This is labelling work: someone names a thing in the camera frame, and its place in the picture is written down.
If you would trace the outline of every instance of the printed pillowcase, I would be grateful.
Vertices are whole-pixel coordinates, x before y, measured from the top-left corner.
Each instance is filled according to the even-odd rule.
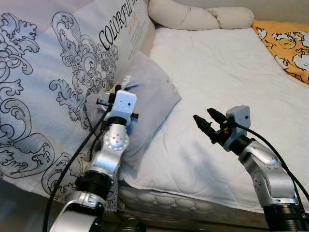
[[[252,27],[279,65],[309,84],[309,25],[255,20]]]
[[[130,144],[122,156],[124,162],[137,170],[146,145],[181,97],[167,74],[142,52],[137,53],[116,85],[137,95],[134,112],[139,118],[132,120],[127,128]],[[87,115],[92,126],[104,113],[103,108],[96,105],[97,98],[102,98],[103,94],[87,99]]]

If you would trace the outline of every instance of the gray pillow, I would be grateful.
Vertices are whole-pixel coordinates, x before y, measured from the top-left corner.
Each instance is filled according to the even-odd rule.
[[[122,156],[123,161],[137,170],[146,145],[181,97],[166,73],[141,52],[136,54],[125,76],[117,84],[137,95],[134,112],[139,114],[139,119],[133,119],[127,128],[130,144]],[[104,112],[101,106],[96,105],[97,98],[103,98],[103,94],[93,94],[87,98],[86,110],[92,126]]]

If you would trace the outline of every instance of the mattress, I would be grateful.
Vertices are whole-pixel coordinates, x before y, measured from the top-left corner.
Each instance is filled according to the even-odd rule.
[[[139,169],[122,165],[126,183],[262,213],[237,156],[213,145],[193,120],[197,114],[212,121],[208,108],[224,113],[248,105],[251,129],[277,148],[309,190],[309,88],[282,70],[252,28],[158,28],[150,57],[169,75],[182,100],[156,131]]]
[[[149,216],[161,221],[216,223],[250,228],[268,228],[263,214],[233,209],[219,204],[154,190],[140,190],[121,185],[118,196],[131,217],[145,220]]]

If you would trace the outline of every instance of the white bed sheet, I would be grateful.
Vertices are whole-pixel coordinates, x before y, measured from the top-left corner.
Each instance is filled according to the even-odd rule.
[[[213,145],[193,120],[197,114],[213,121],[207,108],[224,113],[244,104],[251,129],[277,148],[309,190],[309,86],[281,69],[252,28],[159,28],[150,57],[183,99],[156,132],[139,170],[122,166],[129,185],[263,212],[238,157]]]

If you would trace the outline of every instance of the black cable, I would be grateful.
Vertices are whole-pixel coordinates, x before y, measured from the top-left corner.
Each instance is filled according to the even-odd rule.
[[[57,180],[54,189],[49,197],[49,200],[47,202],[46,205],[46,209],[45,209],[45,213],[44,213],[44,221],[43,221],[43,232],[47,232],[47,227],[48,227],[48,218],[49,218],[49,213],[50,213],[50,209],[53,203],[53,199],[55,197],[55,194],[57,192],[57,189],[60,186],[60,183],[62,181],[62,179],[64,178],[65,174],[67,173],[67,171],[69,170],[69,167],[71,166],[71,164],[73,163],[73,161],[75,160],[75,158],[79,155],[79,153],[81,152],[82,148],[86,145],[86,143],[88,142],[88,140],[90,139],[90,137],[94,134],[94,132],[96,131],[96,129],[99,127],[99,125],[102,123],[102,121],[104,120],[105,116],[107,115],[107,113],[112,109],[112,105],[110,104],[107,108],[107,110],[104,112],[104,114],[102,115],[102,117],[100,118],[100,120],[96,123],[96,125],[94,126],[94,128],[91,130],[91,132],[87,135],[87,137],[85,138],[85,140],[82,142],[82,144],[78,147],[78,149],[76,150],[76,152],[74,153],[74,155],[72,156],[72,158],[70,159],[70,161],[68,162],[67,166],[64,168],[64,170],[62,171],[59,179]]]
[[[278,153],[278,151],[276,151],[276,149],[261,135],[259,135],[258,133],[254,132],[253,130],[247,128],[247,127],[244,127],[238,123],[235,123],[236,124],[236,127],[239,127],[247,132],[250,132],[251,134],[255,135],[256,137],[258,137],[259,139],[261,139],[265,144],[267,144],[267,146],[270,147],[270,149],[276,154],[276,156],[278,157],[278,159],[280,160],[281,164],[282,164],[282,167],[284,168],[284,170],[287,172],[287,174],[292,178],[292,181],[293,181],[293,184],[294,184],[294,188],[295,188],[295,193],[297,195],[297,198],[298,198],[298,202],[299,202],[299,205],[301,207],[301,210],[303,211],[302,213],[305,212],[304,210],[304,206],[300,200],[300,196],[299,196],[299,193],[298,193],[298,190],[297,190],[297,187],[295,185],[295,182],[297,183],[297,185],[300,187],[300,189],[303,191],[303,193],[305,194],[307,200],[309,201],[309,194],[307,193],[307,191],[305,190],[305,188],[302,186],[302,184],[298,181],[298,179],[293,175],[293,173],[289,170],[289,168],[287,167],[286,163],[284,162],[283,158],[281,157],[281,155]]]
[[[96,135],[95,140],[93,141],[91,148],[90,148],[90,155],[89,155],[89,160],[91,162],[92,160],[92,153],[93,153],[93,149],[95,148],[96,142],[98,141],[99,137],[103,134],[103,131],[101,130],[100,133],[98,135]]]

